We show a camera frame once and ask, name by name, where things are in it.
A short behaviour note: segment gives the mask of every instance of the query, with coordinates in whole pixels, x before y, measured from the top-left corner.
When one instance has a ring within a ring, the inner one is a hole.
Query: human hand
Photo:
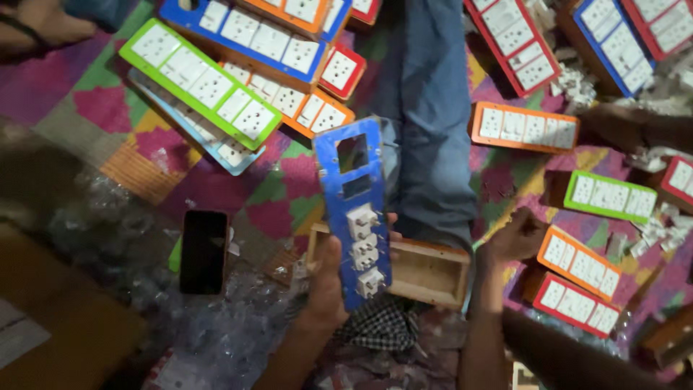
[[[397,221],[397,214],[389,213],[390,228]],[[390,242],[401,241],[402,234],[390,230]],[[304,316],[312,325],[337,329],[349,318],[344,310],[342,281],[339,272],[342,263],[342,242],[335,236],[318,243],[314,255],[315,267],[311,270],[310,292]],[[390,253],[396,259],[396,253]]]
[[[524,260],[539,253],[549,224],[539,221],[528,207],[515,211],[510,218],[510,222],[482,246],[489,261]]]
[[[647,148],[645,124],[651,114],[646,110],[602,103],[580,115],[581,128],[617,149],[640,154]]]
[[[95,23],[66,14],[62,0],[21,0],[16,8],[0,11],[33,28],[51,46],[79,42],[96,32]]]

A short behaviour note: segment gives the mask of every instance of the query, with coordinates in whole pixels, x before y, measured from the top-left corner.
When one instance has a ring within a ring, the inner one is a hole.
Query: smartphone
[[[180,291],[183,294],[219,294],[224,284],[224,263],[229,217],[223,212],[190,210],[183,222]]]

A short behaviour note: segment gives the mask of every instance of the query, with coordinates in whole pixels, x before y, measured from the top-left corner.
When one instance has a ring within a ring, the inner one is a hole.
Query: cardboard box
[[[14,308],[24,319],[9,324],[31,324],[25,328],[41,337],[0,368],[0,389],[100,388],[141,340],[144,320],[8,224],[0,224],[0,248],[0,321]],[[7,323],[0,339],[14,327]],[[0,355],[2,348],[8,344]]]

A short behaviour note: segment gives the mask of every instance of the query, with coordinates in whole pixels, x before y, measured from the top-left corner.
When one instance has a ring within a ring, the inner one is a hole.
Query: jeans
[[[405,0],[371,111],[382,117],[389,210],[404,237],[471,251],[467,84],[461,0]]]

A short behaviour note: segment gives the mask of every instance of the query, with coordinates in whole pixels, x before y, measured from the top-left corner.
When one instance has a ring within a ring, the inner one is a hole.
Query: colorful carpet
[[[49,54],[44,59],[16,67],[0,67],[0,115],[26,124],[37,133],[65,147],[85,162],[99,168],[141,198],[156,205],[177,221],[192,207],[223,210],[234,218],[236,240],[243,257],[278,280],[289,277],[287,265],[306,250],[312,222],[323,212],[312,151],[293,132],[275,132],[267,151],[247,172],[230,176],[209,156],[161,118],[125,81],[128,69],[116,54],[118,48],[152,16],[153,6],[143,1],[125,26],[114,35],[99,33],[94,39]],[[351,34],[342,37],[352,40]],[[470,43],[467,71],[474,101],[492,101],[547,112],[560,112],[563,98],[540,91],[528,99],[503,98],[494,80],[498,69],[483,50]],[[379,63],[387,50],[385,36],[373,34],[359,48],[369,60],[364,82],[351,102],[366,114],[363,102],[373,90]],[[540,218],[555,223],[598,253],[612,232],[625,232],[635,239],[630,223],[593,215],[558,210],[542,204],[547,171],[585,169],[625,178],[623,156],[608,149],[578,148],[573,154],[551,157],[510,149],[474,146],[469,156],[475,172],[473,188],[479,194],[479,217],[473,236],[483,240],[497,230],[518,206],[531,207]],[[662,259],[669,266],[653,286],[636,321],[663,307],[676,307],[693,300],[693,287],[685,284],[693,240],[678,253],[657,249],[639,261],[632,257],[612,259],[621,265],[624,277],[615,302],[629,297]],[[508,268],[510,292],[523,266]]]

